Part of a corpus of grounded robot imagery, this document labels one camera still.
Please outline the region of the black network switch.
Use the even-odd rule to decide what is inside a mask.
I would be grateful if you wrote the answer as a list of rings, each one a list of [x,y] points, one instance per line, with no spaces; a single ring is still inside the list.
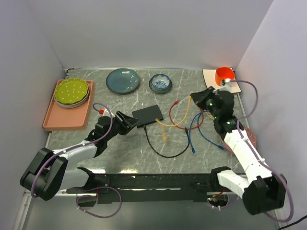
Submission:
[[[132,116],[139,120],[137,123],[137,128],[142,128],[143,126],[155,123],[156,119],[164,119],[161,110],[157,104],[133,111]]]

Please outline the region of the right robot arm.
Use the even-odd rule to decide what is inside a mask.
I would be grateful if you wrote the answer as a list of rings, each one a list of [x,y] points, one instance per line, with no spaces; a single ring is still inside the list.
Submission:
[[[211,171],[210,187],[215,191],[231,190],[243,200],[251,215],[282,208],[286,195],[284,178],[269,170],[234,115],[234,95],[210,87],[191,93],[190,97],[200,109],[214,117],[215,131],[236,156],[246,175],[241,177],[226,166],[215,168]]]

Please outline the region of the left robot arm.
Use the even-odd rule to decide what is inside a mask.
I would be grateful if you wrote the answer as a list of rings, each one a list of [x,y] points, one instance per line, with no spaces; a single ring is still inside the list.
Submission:
[[[20,185],[33,197],[50,200],[59,190],[80,188],[89,193],[95,187],[95,173],[84,167],[68,170],[71,164],[96,158],[107,148],[107,143],[116,135],[127,135],[139,120],[118,111],[115,115],[105,113],[95,128],[82,142],[57,150],[40,149],[23,175]]]

